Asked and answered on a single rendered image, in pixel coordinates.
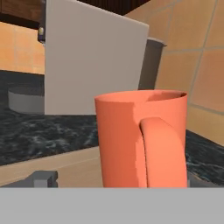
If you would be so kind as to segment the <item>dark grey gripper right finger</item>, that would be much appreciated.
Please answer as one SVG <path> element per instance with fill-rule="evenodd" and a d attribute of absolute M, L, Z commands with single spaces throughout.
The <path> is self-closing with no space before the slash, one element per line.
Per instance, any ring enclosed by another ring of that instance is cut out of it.
<path fill-rule="evenodd" d="M 197 178 L 190 172 L 187 173 L 187 181 L 189 187 L 217 187 L 217 185 L 211 182 Z"/>

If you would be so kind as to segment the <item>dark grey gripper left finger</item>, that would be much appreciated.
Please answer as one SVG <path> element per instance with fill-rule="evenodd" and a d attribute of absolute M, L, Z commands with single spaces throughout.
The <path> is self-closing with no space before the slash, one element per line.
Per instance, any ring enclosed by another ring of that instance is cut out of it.
<path fill-rule="evenodd" d="M 58 172 L 57 171 L 35 171 L 27 178 L 9 183 L 4 187 L 57 187 L 58 186 Z"/>

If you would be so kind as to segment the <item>light wooden tray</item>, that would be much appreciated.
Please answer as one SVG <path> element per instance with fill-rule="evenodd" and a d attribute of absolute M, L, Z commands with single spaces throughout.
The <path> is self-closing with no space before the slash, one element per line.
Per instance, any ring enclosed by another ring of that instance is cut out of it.
<path fill-rule="evenodd" d="M 102 187 L 99 148 L 0 166 L 0 186 L 24 179 L 35 171 L 57 171 L 59 187 Z"/>

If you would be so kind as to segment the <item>orange mug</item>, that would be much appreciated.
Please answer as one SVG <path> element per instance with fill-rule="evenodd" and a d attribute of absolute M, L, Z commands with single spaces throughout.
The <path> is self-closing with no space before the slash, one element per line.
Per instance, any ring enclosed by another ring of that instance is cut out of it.
<path fill-rule="evenodd" d="M 105 187 L 187 187 L 187 93 L 124 91 L 94 101 Z"/>

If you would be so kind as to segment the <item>white cabinet door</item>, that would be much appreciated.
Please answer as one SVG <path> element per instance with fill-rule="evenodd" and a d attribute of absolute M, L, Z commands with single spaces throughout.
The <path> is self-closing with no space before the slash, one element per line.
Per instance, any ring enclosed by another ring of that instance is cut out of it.
<path fill-rule="evenodd" d="M 136 90 L 149 26 L 77 0 L 46 0 L 45 113 L 92 115 L 94 97 Z"/>

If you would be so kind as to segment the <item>dark brown wooden cabinet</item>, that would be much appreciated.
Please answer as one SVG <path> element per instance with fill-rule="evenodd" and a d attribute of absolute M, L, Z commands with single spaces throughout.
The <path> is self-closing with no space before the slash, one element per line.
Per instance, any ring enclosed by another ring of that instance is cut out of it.
<path fill-rule="evenodd" d="M 118 15 L 125 15 L 150 0 L 79 0 Z M 0 0 L 0 22 L 37 30 L 41 0 Z"/>

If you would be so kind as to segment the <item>grey round low container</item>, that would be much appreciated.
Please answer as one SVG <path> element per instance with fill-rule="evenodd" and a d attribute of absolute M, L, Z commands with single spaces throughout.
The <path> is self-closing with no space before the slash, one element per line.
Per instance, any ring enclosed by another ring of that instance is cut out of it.
<path fill-rule="evenodd" d="M 17 86 L 8 89 L 9 108 L 22 114 L 45 113 L 45 91 L 42 87 Z"/>

